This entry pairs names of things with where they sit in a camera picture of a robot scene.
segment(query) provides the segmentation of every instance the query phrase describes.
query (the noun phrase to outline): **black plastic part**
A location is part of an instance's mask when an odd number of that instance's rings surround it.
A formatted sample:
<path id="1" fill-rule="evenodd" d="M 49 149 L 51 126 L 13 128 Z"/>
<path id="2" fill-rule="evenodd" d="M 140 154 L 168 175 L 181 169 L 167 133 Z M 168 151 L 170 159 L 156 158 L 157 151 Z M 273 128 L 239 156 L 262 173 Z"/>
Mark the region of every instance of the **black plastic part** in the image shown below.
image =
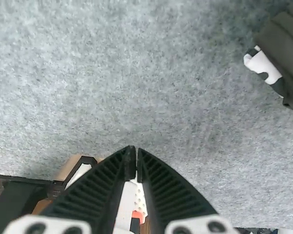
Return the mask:
<path id="1" fill-rule="evenodd" d="M 140 219 L 132 218 L 129 230 L 134 234 L 140 234 Z"/>
<path id="2" fill-rule="evenodd" d="M 143 149 L 138 150 L 138 182 L 143 184 L 151 233 L 165 233 L 173 220 L 217 214 L 189 182 Z"/>
<path id="3" fill-rule="evenodd" d="M 37 203 L 46 197 L 46 185 L 8 182 L 0 195 L 0 234 L 12 220 L 32 213 Z"/>
<path id="4" fill-rule="evenodd" d="M 135 175 L 136 151 L 127 146 L 86 172 L 41 215 L 83 220 L 93 234 L 111 234 L 125 181 Z"/>
<path id="5" fill-rule="evenodd" d="M 24 178 L 19 176 L 0 175 L 0 193 L 4 190 L 5 186 L 10 182 L 19 182 L 19 183 L 33 184 L 37 186 L 46 187 L 47 198 L 50 200 L 55 199 L 65 189 L 63 181 L 29 179 L 29 178 Z"/>

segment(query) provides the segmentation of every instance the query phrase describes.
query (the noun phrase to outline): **white plastic piece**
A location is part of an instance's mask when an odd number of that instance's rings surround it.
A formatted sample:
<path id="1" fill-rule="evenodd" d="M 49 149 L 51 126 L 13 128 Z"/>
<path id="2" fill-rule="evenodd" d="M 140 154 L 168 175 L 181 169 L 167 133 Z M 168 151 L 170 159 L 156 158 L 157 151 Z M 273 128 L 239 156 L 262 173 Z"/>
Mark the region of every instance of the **white plastic piece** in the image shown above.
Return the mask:
<path id="1" fill-rule="evenodd" d="M 134 210 L 139 211 L 143 214 L 142 223 L 144 223 L 146 221 L 146 217 L 147 217 L 147 204 L 146 204 L 146 198 L 145 198 L 143 186 L 142 186 L 142 183 L 138 183 L 137 175 L 136 175 L 136 178 L 131 180 L 131 182 L 133 182 L 137 185 L 137 190 L 135 193 L 135 203 L 134 203 L 135 208 L 134 208 Z"/>
<path id="2" fill-rule="evenodd" d="M 256 72 L 257 74 L 266 72 L 268 74 L 268 78 L 265 80 L 265 82 L 269 85 L 276 83 L 282 77 L 281 73 L 269 61 L 263 51 L 259 51 L 253 57 L 249 54 L 246 54 L 243 57 L 243 61 L 247 68 Z"/>
<path id="3" fill-rule="evenodd" d="M 76 173 L 71 177 L 70 181 L 67 183 L 65 189 L 67 189 L 69 186 L 71 186 L 76 180 L 78 180 L 83 174 L 85 174 L 87 171 L 91 169 L 90 164 L 82 164 Z"/>
<path id="4" fill-rule="evenodd" d="M 165 234 L 173 234 L 177 228 L 185 228 L 191 234 L 215 234 L 209 229 L 211 222 L 218 222 L 224 226 L 225 230 L 221 234 L 239 234 L 228 220 L 217 214 L 172 221 L 167 225 Z"/>
<path id="5" fill-rule="evenodd" d="M 293 230 L 280 228 L 278 229 L 278 234 L 293 234 Z"/>
<path id="6" fill-rule="evenodd" d="M 91 234 L 91 227 L 87 222 L 31 214 L 25 215 L 9 223 L 3 231 L 3 234 L 26 234 L 31 226 L 38 223 L 45 225 L 43 234 L 63 234 L 67 229 L 72 227 L 80 228 L 82 234 Z"/>
<path id="7" fill-rule="evenodd" d="M 113 234 L 134 234 L 131 231 L 126 231 L 120 228 L 114 228 Z"/>
<path id="8" fill-rule="evenodd" d="M 132 182 L 125 182 L 121 201 L 119 203 L 118 212 L 115 220 L 115 228 L 124 231 L 130 230 L 132 211 L 134 210 L 134 199 L 137 185 Z"/>

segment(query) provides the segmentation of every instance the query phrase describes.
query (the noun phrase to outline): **floor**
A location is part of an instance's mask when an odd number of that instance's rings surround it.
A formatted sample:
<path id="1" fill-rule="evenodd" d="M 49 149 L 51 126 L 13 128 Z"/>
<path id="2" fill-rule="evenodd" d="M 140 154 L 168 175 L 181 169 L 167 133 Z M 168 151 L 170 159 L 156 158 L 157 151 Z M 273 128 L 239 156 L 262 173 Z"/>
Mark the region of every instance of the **floor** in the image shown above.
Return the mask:
<path id="1" fill-rule="evenodd" d="M 0 1 L 0 174 L 131 144 L 234 226 L 293 229 L 293 112 L 242 62 L 288 2 Z"/>

